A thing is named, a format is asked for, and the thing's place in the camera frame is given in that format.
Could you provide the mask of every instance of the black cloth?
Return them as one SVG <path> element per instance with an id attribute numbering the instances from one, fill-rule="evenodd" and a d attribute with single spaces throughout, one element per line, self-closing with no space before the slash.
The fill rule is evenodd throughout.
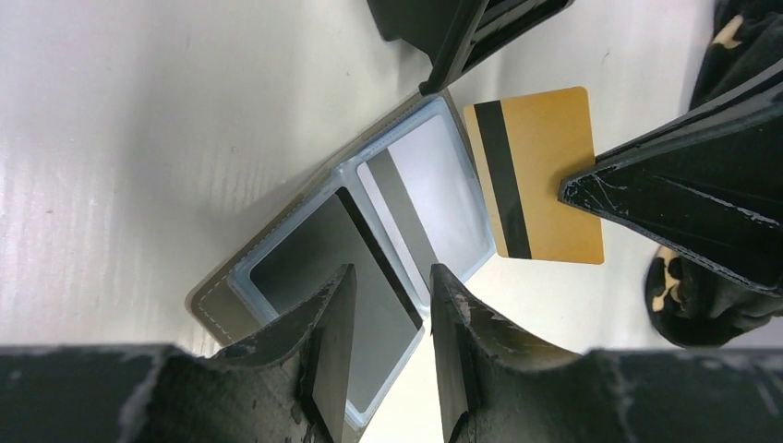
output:
<path id="1" fill-rule="evenodd" d="M 691 109 L 783 58 L 783 0 L 719 0 Z M 644 288 L 653 326 L 681 346 L 720 346 L 783 316 L 783 298 L 755 293 L 662 247 Z"/>

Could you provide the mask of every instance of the table surface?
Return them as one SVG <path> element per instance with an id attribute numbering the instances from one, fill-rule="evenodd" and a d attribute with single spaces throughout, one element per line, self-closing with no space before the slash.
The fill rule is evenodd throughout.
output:
<path id="1" fill-rule="evenodd" d="M 712 3 L 577 0 L 458 80 L 453 98 L 584 86 L 603 152 L 685 111 Z M 429 69 L 380 39 L 365 0 L 0 0 L 0 342 L 214 353 L 187 292 Z M 656 246 L 603 228 L 602 266 L 494 257 L 468 287 L 570 350 L 667 347 L 643 305 Z M 783 336 L 765 330 L 739 343 Z M 363 441 L 440 439 L 431 346 Z"/>

